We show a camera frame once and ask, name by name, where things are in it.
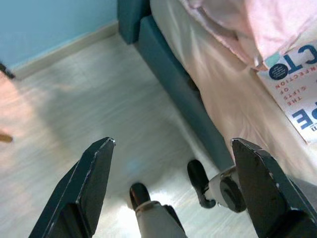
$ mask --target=book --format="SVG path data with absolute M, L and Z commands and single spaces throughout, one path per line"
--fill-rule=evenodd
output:
M 317 41 L 290 50 L 258 76 L 306 143 L 317 142 Z

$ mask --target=baseboard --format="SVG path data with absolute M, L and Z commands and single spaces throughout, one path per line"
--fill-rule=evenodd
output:
M 77 39 L 65 46 L 62 46 L 57 50 L 54 50 L 44 56 L 41 56 L 31 62 L 19 66 L 18 68 L 13 69 L 12 71 L 17 79 L 24 79 L 99 40 L 116 34 L 117 32 L 118 21 L 111 25 L 101 28 L 96 32 L 83 36 L 82 38 Z

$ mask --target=white floor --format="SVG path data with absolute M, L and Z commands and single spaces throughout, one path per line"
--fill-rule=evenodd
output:
M 199 206 L 186 166 L 211 158 L 133 46 L 118 35 L 23 81 L 0 77 L 0 233 L 26 237 L 54 187 L 94 141 L 117 142 L 94 237 L 139 237 L 128 190 L 143 182 L 188 237 L 256 237 L 246 213 Z

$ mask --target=blue wall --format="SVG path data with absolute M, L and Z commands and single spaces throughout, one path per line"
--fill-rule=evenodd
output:
M 117 0 L 2 0 L 0 61 L 11 68 L 116 20 Z

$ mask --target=wooden chair leg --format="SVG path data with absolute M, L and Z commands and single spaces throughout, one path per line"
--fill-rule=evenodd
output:
M 10 143 L 13 141 L 13 137 L 8 134 L 0 133 L 0 141 Z

